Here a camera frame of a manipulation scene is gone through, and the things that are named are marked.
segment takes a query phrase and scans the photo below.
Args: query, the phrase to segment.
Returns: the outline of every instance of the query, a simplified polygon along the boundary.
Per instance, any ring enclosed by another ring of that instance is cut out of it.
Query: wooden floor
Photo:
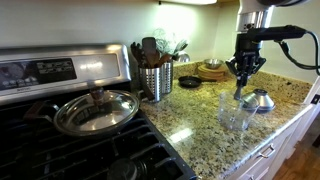
[[[287,159],[274,180],[320,180],[320,147],[312,146],[320,134],[320,115],[312,123],[294,154]]]

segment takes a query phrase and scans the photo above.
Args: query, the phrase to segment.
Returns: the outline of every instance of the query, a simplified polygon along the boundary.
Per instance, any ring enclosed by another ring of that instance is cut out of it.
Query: black bowl
[[[180,86],[185,88],[196,88],[199,87],[201,83],[201,79],[193,76],[182,76],[179,78]]]

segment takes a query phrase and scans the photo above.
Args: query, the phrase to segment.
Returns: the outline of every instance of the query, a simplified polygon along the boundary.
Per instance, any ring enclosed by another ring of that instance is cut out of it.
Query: oven
[[[35,102],[62,107],[95,86],[130,91],[130,82],[124,45],[1,49],[0,180],[196,179],[141,110],[118,132],[94,139],[62,134],[48,118],[25,118]]]

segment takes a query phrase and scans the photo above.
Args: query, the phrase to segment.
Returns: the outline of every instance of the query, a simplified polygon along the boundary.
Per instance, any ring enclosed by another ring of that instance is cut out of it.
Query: stove control panel
[[[71,58],[0,63],[0,90],[76,79]]]

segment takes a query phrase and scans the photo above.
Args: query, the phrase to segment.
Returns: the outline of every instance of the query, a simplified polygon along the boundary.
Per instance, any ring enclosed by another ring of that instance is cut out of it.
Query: glass cup
[[[231,92],[222,92],[219,96],[218,121],[231,130],[246,130],[258,107],[257,99],[245,102],[235,100]]]

